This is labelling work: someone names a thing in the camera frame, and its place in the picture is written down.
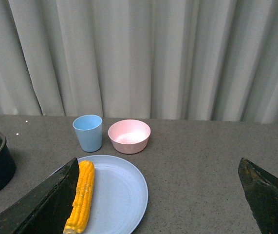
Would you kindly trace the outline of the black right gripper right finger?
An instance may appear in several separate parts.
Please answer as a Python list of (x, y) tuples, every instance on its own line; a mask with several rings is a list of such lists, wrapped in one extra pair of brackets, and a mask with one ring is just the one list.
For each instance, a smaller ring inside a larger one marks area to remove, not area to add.
[(278, 234), (278, 178), (246, 158), (239, 178), (253, 217), (262, 234)]

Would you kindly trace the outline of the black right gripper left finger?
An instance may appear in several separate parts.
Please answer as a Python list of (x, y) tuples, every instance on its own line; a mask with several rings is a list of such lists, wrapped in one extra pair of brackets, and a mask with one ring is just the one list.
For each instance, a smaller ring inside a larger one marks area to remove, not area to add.
[(0, 234), (61, 234), (73, 209), (78, 176), (73, 158), (0, 213)]

